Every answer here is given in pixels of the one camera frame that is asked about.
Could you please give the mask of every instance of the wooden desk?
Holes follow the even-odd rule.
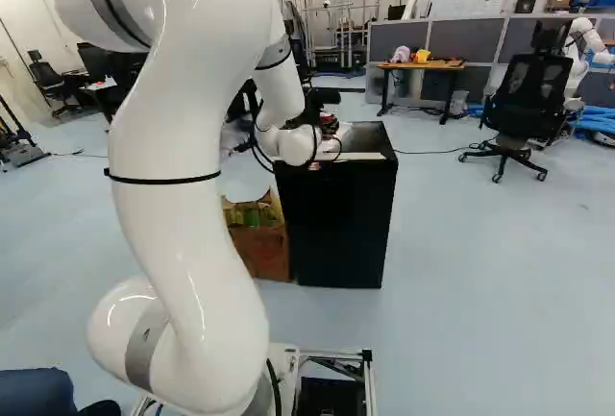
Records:
[[[116,104],[109,103],[107,89],[111,89],[113,87],[117,87],[117,83],[112,77],[107,77],[102,83],[94,83],[81,88],[81,91],[85,94],[89,94],[94,99],[96,106],[105,115],[105,118],[109,123],[113,120],[113,116],[115,115],[118,107]]]
[[[444,113],[440,118],[440,124],[445,125],[449,119],[451,112],[451,99],[453,98],[453,92],[455,91],[455,83],[457,74],[461,70],[465,69],[465,63],[460,60],[454,61],[427,61],[426,63],[381,63],[378,68],[384,70],[384,82],[382,85],[382,107],[378,112],[378,116],[382,116],[389,111],[393,104],[387,104],[386,99],[388,97],[388,78],[392,70],[437,70],[449,73],[449,94],[444,106]]]

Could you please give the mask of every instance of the whiteboard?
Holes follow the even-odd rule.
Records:
[[[430,17],[500,15],[505,6],[506,0],[431,0]]]

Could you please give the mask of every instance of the gray partition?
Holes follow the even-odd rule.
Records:
[[[536,27],[537,20],[549,20],[553,24],[565,24],[570,22],[574,17],[511,17],[508,21],[508,29],[506,30],[506,37],[504,38],[504,44],[500,51],[499,63],[509,63],[510,58],[519,53],[531,53],[531,36],[534,33],[534,27]]]
[[[437,20],[431,25],[430,51],[437,58],[493,62],[504,19]]]
[[[457,75],[455,89],[470,91],[468,102],[481,103],[490,73],[491,67],[466,67]],[[449,95],[449,81],[449,76],[445,72],[426,71],[423,77],[421,99],[445,101]]]
[[[615,39],[615,19],[603,19],[598,26],[602,39]]]
[[[427,22],[396,22],[371,26],[369,62],[382,62],[393,56],[399,46],[425,47]]]
[[[588,73],[580,82],[577,94],[588,106],[615,107],[615,92],[609,85],[615,79],[615,74]]]

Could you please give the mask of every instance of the chair base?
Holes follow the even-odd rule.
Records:
[[[60,118],[60,115],[62,115],[65,111],[70,111],[72,113],[81,110],[83,107],[81,106],[75,106],[72,104],[65,104],[62,107],[60,107],[57,110],[54,110],[51,112],[51,116],[53,116],[54,118]]]
[[[479,146],[479,150],[480,152],[464,152],[459,156],[458,160],[463,163],[468,157],[502,157],[500,159],[500,167],[498,168],[498,172],[491,178],[491,181],[493,181],[495,184],[499,184],[502,181],[502,177],[504,175],[504,168],[508,159],[514,159],[518,163],[521,163],[526,166],[527,168],[533,171],[538,171],[536,179],[541,183],[543,183],[547,179],[547,175],[549,174],[549,170],[529,161],[529,158],[531,157],[531,149],[513,150],[506,147],[502,147],[497,144],[492,144],[491,142],[484,141]]]

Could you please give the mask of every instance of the cubicle partition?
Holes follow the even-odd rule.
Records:
[[[458,19],[415,19],[410,21],[373,22],[367,51],[366,100],[381,101],[383,74],[379,63],[389,59],[395,49],[405,45],[425,47],[435,58],[463,58],[466,69],[457,78],[457,89],[469,91],[470,102],[481,102],[486,92],[497,88],[504,77],[510,58],[531,52],[531,36],[537,20],[562,24],[580,14],[513,14],[501,17]],[[601,36],[615,33],[615,15],[585,15],[595,24]],[[391,79],[389,101],[400,106],[440,107],[447,96],[447,79],[441,72],[416,71],[400,73]],[[613,92],[607,87],[608,70],[592,68],[578,91],[590,105],[615,105]]]

